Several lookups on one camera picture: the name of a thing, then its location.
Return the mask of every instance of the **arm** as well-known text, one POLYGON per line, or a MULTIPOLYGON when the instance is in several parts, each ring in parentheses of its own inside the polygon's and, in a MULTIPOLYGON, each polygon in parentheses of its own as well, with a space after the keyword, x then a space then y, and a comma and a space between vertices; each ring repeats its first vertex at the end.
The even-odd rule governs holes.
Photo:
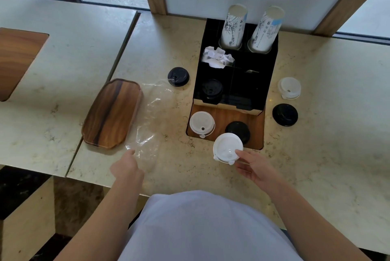
POLYGON ((260 154, 236 150, 237 171, 265 191, 275 204, 295 248, 305 261, 369 261, 326 221, 260 154))
POLYGON ((128 150, 110 170, 116 177, 95 212, 55 261, 114 261, 125 246, 126 231, 134 217, 144 172, 128 150))

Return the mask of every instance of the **plastic bag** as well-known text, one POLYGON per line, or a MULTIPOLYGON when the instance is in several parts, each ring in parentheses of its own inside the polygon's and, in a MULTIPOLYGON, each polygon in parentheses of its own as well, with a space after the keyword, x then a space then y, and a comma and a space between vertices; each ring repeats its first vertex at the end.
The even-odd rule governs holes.
POLYGON ((134 149, 142 160, 154 160, 164 139, 167 119, 174 107, 174 87, 168 80, 155 84, 140 84, 143 97, 137 116, 126 137, 126 149, 134 149))

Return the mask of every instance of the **countertop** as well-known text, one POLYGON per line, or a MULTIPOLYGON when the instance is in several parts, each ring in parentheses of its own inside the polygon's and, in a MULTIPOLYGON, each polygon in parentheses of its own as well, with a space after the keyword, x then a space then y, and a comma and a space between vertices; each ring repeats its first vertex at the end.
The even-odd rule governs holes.
POLYGON ((1 164, 65 176, 81 126, 136 11, 57 0, 0 0, 0 27, 49 38, 0 102, 1 164))
MULTIPOLYGON (((234 167, 213 160, 213 142, 185 133, 204 26, 203 20, 143 13, 114 72, 113 78, 137 81, 146 92, 150 84, 163 83, 173 67, 190 74, 189 83, 171 87, 160 106, 148 107, 151 97, 146 94, 129 133, 131 141, 146 137, 145 112, 155 117, 153 138, 137 147, 139 167, 145 170, 142 194, 202 189, 248 204, 283 227, 266 194, 234 167)), ((388 46, 280 32, 260 151, 355 245, 386 254, 389 75, 388 46), (283 100, 278 93, 277 82, 286 76, 301 82, 296 100, 283 100), (271 111, 279 103, 297 109, 294 126, 285 128, 273 120, 271 111)), ((124 146, 102 151, 82 142, 67 176, 111 186, 109 167, 124 151, 124 146)))

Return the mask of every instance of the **crumpled napkin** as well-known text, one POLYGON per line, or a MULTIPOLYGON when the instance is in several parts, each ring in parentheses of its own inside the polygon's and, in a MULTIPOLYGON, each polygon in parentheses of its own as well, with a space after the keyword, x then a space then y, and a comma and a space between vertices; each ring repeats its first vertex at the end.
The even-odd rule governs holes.
POLYGON ((204 49, 202 62, 206 62, 213 68, 224 68, 230 66, 229 63, 234 62, 232 55, 225 55, 225 51, 220 47, 214 50, 214 47, 207 47, 204 49))

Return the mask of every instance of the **black compartment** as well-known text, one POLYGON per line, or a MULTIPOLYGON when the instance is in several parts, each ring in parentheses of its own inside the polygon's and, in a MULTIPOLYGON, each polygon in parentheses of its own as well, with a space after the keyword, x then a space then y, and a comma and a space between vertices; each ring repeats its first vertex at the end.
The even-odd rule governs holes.
POLYGON ((206 47, 219 46, 224 21, 207 19, 203 33, 202 45, 195 81, 194 99, 204 103, 224 103, 244 110, 264 110, 268 89, 270 87, 273 68, 278 54, 278 38, 267 54, 252 53, 247 49, 247 42, 255 31, 255 24, 246 24, 242 46, 239 50, 226 49, 235 59, 232 67, 223 69, 212 68, 208 63, 201 61, 206 47), (210 100, 202 94, 202 83, 207 79, 217 79, 223 84, 223 93, 220 100, 210 100))

